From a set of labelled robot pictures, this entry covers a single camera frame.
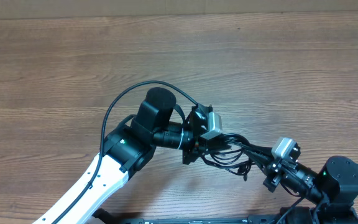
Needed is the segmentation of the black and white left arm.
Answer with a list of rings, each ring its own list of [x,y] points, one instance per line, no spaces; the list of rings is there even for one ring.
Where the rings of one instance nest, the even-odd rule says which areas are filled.
[[[36,222],[85,223],[153,158],[156,147],[181,150],[189,164],[209,153],[208,143],[222,133],[222,118],[211,106],[196,103],[185,116],[171,91],[151,88],[137,114],[104,137],[86,172]]]

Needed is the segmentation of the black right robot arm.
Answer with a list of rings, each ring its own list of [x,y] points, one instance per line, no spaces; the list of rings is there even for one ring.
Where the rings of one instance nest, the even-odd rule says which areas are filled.
[[[301,148],[293,139],[280,138],[271,148],[244,148],[265,174],[269,191],[281,185],[299,196],[293,205],[281,208],[271,223],[358,223],[353,208],[358,196],[358,164],[351,159],[332,156],[316,173],[298,162]]]

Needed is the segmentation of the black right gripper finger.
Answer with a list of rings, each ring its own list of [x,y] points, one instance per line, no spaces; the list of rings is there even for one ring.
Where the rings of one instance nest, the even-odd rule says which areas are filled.
[[[273,157],[271,147],[262,147],[262,146],[249,144],[249,145],[244,145],[244,149],[247,155],[253,153],[261,156]]]
[[[273,162],[272,155],[265,155],[257,152],[248,152],[247,157],[250,167],[256,165],[267,177],[272,173],[269,167],[269,165]]]

